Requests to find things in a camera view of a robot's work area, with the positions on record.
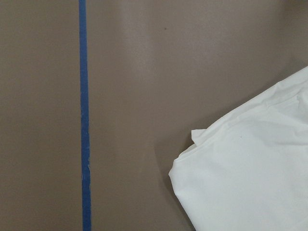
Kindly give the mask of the white long-sleeve printed shirt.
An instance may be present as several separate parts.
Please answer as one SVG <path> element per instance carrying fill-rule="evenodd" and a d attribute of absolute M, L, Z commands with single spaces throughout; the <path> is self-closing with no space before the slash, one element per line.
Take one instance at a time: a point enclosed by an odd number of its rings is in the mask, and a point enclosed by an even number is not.
<path fill-rule="evenodd" d="M 276 83 L 206 129 L 169 172 L 197 231 L 308 228 L 308 70 Z"/>

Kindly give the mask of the blue tape grid lines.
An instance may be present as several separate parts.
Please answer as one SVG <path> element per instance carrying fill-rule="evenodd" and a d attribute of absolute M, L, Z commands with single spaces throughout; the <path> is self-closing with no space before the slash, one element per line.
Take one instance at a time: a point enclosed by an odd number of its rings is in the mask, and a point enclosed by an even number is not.
<path fill-rule="evenodd" d="M 90 119 L 86 1 L 78 2 L 79 9 L 79 62 L 80 62 L 80 122 L 81 122 L 81 189 L 82 229 L 92 230 L 91 176 L 90 176 Z"/>

